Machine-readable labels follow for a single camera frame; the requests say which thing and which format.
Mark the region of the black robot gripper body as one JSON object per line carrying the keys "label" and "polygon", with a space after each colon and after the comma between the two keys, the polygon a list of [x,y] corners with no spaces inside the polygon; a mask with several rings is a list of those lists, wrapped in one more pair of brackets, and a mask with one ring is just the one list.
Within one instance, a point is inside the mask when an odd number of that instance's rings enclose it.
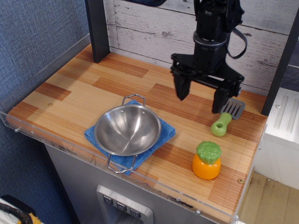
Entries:
{"label": "black robot gripper body", "polygon": [[219,87],[234,91],[238,96],[244,77],[230,68],[226,63],[228,42],[210,42],[200,40],[195,42],[194,54],[171,55],[173,65],[171,72],[181,71],[191,73],[189,79],[215,89]]}

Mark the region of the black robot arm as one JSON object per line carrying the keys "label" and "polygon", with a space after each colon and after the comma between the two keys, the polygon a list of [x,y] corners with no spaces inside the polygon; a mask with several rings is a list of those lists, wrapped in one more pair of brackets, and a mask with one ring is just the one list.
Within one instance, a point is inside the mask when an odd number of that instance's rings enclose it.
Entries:
{"label": "black robot arm", "polygon": [[194,53],[171,55],[176,94],[184,100],[192,81],[215,88],[212,112],[220,113],[229,98],[239,95],[244,81],[244,76],[226,63],[230,34],[246,39],[236,29],[242,23],[244,10],[238,0],[196,0],[194,11]]}

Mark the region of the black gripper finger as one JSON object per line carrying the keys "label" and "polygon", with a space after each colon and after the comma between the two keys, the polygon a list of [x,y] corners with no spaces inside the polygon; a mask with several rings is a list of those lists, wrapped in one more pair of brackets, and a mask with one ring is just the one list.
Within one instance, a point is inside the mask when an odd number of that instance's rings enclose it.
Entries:
{"label": "black gripper finger", "polygon": [[233,97],[234,91],[228,88],[219,87],[214,93],[213,113],[220,113],[222,107],[227,103],[228,99]]}
{"label": "black gripper finger", "polygon": [[189,77],[191,73],[174,71],[173,76],[177,97],[182,101],[190,92],[191,80]]}

